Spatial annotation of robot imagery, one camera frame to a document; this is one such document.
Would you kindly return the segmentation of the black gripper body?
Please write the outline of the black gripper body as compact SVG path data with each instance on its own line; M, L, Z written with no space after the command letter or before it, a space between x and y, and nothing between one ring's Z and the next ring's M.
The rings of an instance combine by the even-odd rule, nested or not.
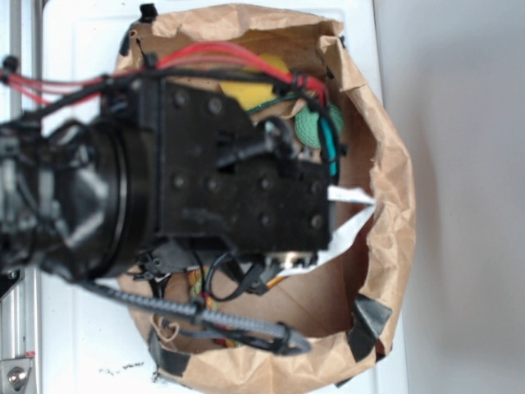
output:
M135 158L148 176L137 244L267 256L331 241L328 169L301 160L276 116L253 122L218 92L148 78L132 85Z

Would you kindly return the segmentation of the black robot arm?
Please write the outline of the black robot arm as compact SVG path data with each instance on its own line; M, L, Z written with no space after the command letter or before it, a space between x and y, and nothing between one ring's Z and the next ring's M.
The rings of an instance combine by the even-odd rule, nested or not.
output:
M48 136L5 125L1 269L81 282L142 261L179 272L193 254L309 259L331 241L331 178L293 143L278 117L253 123L232 98L160 78L106 88L92 121Z

